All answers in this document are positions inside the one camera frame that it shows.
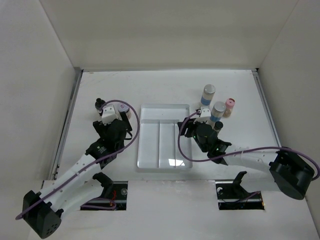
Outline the black-cap brown spice bottle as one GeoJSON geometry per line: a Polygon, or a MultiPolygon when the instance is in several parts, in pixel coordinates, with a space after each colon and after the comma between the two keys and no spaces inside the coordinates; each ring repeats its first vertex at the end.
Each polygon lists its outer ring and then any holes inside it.
{"type": "Polygon", "coordinates": [[[97,110],[97,112],[98,112],[98,114],[101,116],[102,115],[102,106],[105,104],[105,101],[103,100],[103,99],[101,99],[101,98],[97,98],[96,99],[96,101],[95,101],[95,104],[94,104],[94,106],[95,106],[95,108],[96,108],[96,110],[97,110]]]}

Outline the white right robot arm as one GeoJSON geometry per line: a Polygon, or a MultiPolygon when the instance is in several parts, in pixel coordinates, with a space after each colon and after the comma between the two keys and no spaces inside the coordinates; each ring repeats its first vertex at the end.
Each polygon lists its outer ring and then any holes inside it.
{"type": "Polygon", "coordinates": [[[248,149],[219,139],[212,127],[204,122],[185,119],[178,122],[178,137],[192,138],[206,161],[224,166],[239,166],[255,170],[239,172],[232,182],[232,192],[238,198],[259,191],[278,191],[302,200],[314,179],[314,169],[301,154],[285,147],[258,147],[248,149]]]}

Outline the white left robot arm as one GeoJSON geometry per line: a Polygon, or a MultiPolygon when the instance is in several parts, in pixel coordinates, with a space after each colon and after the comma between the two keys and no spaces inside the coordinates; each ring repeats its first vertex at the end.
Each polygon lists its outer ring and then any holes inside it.
{"type": "Polygon", "coordinates": [[[99,139],[51,186],[23,197],[22,219],[41,238],[51,236],[63,218],[95,198],[108,199],[114,182],[102,170],[122,152],[132,127],[128,120],[114,119],[109,124],[93,122],[99,139]]]}

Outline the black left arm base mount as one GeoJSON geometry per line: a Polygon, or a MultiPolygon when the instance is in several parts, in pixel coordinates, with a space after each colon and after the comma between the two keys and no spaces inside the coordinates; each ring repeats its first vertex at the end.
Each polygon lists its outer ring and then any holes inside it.
{"type": "Polygon", "coordinates": [[[96,173],[93,177],[94,180],[97,180],[100,185],[102,186],[103,190],[99,198],[101,199],[107,199],[109,194],[113,190],[114,182],[103,172],[96,173]]]}

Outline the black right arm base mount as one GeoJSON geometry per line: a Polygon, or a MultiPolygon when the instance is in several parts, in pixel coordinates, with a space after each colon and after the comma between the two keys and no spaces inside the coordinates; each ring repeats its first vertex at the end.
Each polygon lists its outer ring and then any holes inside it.
{"type": "Polygon", "coordinates": [[[243,201],[245,198],[247,198],[250,195],[250,193],[241,186],[242,179],[246,174],[247,174],[247,171],[239,172],[232,182],[231,186],[235,194],[234,198],[235,199],[238,198],[236,202],[243,201]]]}

